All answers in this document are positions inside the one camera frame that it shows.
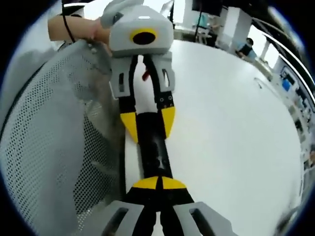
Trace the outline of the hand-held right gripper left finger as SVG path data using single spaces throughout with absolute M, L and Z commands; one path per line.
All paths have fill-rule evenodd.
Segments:
M 103 236 L 150 236 L 156 224 L 159 177 L 136 182 L 114 209 L 102 232 Z

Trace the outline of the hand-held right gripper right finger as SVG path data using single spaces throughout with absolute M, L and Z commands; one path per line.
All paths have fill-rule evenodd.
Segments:
M 204 202 L 195 202 L 186 186 L 160 177 L 160 223 L 165 236 L 235 236 L 231 222 Z

